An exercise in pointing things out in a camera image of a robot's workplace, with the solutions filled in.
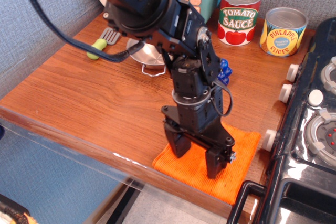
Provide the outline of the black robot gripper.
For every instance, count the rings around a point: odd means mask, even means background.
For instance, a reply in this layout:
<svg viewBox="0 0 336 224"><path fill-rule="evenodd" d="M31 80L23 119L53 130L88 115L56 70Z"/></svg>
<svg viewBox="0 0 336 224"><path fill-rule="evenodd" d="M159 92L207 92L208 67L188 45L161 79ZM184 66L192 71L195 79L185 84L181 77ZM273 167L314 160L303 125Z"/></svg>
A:
<svg viewBox="0 0 336 224"><path fill-rule="evenodd" d="M165 115L164 129L169 145L177 158L182 157L194 142L205 148L207 177L215 179L228 163L236 159L232 150L235 140L221 125L223 89L207 88L198 98L185 98L172 92L176 106L161 108Z"/></svg>

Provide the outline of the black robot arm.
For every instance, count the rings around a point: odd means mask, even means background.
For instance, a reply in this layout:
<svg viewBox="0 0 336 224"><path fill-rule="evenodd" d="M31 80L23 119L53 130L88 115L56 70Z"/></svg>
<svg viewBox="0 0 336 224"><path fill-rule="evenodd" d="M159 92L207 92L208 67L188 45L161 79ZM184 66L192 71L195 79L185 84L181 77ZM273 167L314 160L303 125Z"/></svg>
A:
<svg viewBox="0 0 336 224"><path fill-rule="evenodd" d="M110 27L153 45L173 80L175 106L164 106L165 134L175 156L192 143L205 148L207 175L217 177L236 154L232 136L221 119L226 86L218 79L216 55L204 18L184 0L107 0Z"/></svg>

